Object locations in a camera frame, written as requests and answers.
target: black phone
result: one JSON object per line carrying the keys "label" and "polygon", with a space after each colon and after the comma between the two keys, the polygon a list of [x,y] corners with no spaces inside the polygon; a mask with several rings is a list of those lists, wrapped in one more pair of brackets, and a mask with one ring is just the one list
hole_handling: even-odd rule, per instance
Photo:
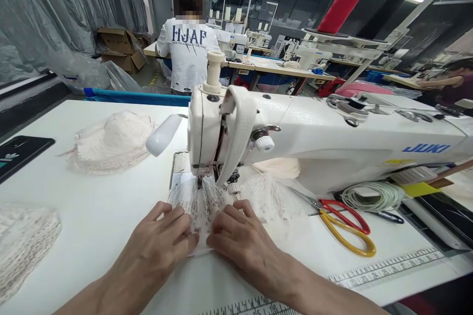
{"label": "black phone", "polygon": [[0,184],[55,142],[52,138],[18,135],[0,145]]}

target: hand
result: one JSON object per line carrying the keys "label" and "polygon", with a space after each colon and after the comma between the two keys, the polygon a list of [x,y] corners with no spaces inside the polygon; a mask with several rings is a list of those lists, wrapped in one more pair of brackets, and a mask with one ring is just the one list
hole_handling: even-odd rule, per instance
{"label": "hand", "polygon": [[100,280],[98,313],[141,313],[176,265],[196,247],[199,235],[191,234],[190,226],[191,217],[182,207],[173,209],[169,203],[158,202]]}
{"label": "hand", "polygon": [[238,200],[224,208],[212,224],[207,245],[266,297],[285,304],[291,302],[293,258],[274,244],[248,200]]}

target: woman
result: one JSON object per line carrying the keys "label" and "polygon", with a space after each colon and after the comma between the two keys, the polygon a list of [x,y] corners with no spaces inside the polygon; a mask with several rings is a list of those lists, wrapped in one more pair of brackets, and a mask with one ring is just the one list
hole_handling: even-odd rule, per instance
{"label": "woman", "polygon": [[[421,80],[417,84],[422,87],[442,87],[440,92],[431,91],[423,94],[419,101],[435,106],[437,103],[444,106],[453,106],[461,99],[473,100],[473,58],[460,59],[444,66],[446,79],[427,81]],[[472,110],[463,113],[471,116]]]}
{"label": "woman", "polygon": [[203,0],[178,0],[177,16],[166,21],[157,42],[159,55],[172,59],[171,89],[190,96],[207,79],[207,52],[218,51],[217,37],[203,19]]}

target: ruler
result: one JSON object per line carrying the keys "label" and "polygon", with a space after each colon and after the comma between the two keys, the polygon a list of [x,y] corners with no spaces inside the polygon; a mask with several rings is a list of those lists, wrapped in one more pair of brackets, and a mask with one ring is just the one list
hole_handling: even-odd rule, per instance
{"label": "ruler", "polygon": [[354,291],[363,291],[438,264],[445,256],[435,247],[406,252],[325,277]]}
{"label": "ruler", "polygon": [[[384,284],[421,269],[432,267],[445,256],[435,247],[418,249],[381,261],[355,267],[325,277],[329,281],[353,291],[363,291]],[[257,296],[225,307],[209,310],[199,315],[297,315],[294,309]]]}

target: factory floor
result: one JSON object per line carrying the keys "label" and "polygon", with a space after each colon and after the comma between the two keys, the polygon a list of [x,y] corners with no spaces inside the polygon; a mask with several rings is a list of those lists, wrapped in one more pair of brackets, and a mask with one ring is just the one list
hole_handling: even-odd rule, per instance
{"label": "factory floor", "polygon": [[[140,70],[137,74],[131,74],[131,77],[140,85],[145,92],[154,94],[170,94],[169,81],[161,70],[158,61],[149,58],[149,63]],[[308,79],[302,86],[299,96],[315,97],[315,88],[309,85],[311,79]],[[270,92],[285,95],[289,85],[274,86]]]}

